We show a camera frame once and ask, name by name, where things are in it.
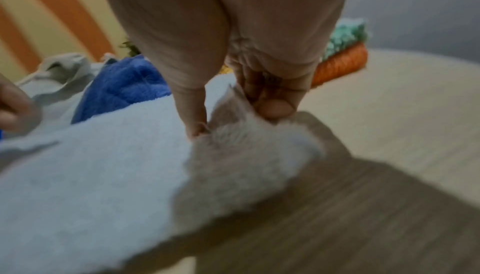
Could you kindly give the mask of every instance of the wall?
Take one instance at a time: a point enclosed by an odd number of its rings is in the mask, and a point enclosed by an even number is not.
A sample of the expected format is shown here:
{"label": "wall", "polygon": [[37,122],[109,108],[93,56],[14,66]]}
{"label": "wall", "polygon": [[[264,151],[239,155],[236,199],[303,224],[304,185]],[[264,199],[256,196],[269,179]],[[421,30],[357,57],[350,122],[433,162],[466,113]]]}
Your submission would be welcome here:
{"label": "wall", "polygon": [[480,0],[347,0],[344,16],[368,18],[370,47],[480,62]]}

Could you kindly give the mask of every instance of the blue towel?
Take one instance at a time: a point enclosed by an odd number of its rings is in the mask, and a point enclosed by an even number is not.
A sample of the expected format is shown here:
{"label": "blue towel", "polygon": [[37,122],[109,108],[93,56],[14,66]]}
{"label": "blue towel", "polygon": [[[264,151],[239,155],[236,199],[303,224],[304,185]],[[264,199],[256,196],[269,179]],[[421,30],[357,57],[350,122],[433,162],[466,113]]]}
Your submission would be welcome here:
{"label": "blue towel", "polygon": [[71,124],[170,94],[162,75],[142,55],[113,60],[105,64],[83,94]]}

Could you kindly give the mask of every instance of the orange cloth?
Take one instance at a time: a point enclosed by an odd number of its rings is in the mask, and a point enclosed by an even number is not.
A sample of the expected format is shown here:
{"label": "orange cloth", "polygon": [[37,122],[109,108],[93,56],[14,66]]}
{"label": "orange cloth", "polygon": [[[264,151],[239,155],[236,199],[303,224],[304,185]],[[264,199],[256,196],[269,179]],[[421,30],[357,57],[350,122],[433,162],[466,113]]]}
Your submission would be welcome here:
{"label": "orange cloth", "polygon": [[[365,43],[359,42],[318,64],[311,87],[357,72],[365,67],[369,59],[369,52]],[[224,65],[219,74],[232,73],[232,69]]]}

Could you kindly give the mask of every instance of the blurred hand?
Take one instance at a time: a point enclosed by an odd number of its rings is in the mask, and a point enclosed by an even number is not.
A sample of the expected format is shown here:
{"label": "blurred hand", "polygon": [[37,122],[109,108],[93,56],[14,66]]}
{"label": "blurred hand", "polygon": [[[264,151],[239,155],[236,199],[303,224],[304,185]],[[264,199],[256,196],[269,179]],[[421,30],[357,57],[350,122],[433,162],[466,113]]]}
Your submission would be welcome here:
{"label": "blurred hand", "polygon": [[165,78],[186,132],[194,137],[207,119],[205,85],[224,62],[260,115],[293,114],[311,86],[345,0],[109,2]]}
{"label": "blurred hand", "polygon": [[34,111],[33,102],[18,87],[0,74],[0,130],[17,131],[22,119]]}

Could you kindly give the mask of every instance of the skin crease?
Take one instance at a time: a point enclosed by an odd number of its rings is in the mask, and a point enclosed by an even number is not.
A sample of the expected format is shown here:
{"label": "skin crease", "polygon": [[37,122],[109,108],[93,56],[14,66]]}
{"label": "skin crease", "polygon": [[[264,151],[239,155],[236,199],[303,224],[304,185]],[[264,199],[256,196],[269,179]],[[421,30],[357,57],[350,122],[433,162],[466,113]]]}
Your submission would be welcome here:
{"label": "skin crease", "polygon": [[[345,2],[108,1],[131,40],[170,86],[189,138],[204,131],[205,85],[223,63],[233,69],[261,116],[278,119],[293,114],[310,88]],[[264,74],[276,81],[265,81]],[[32,103],[5,80],[0,128],[13,129]]]}

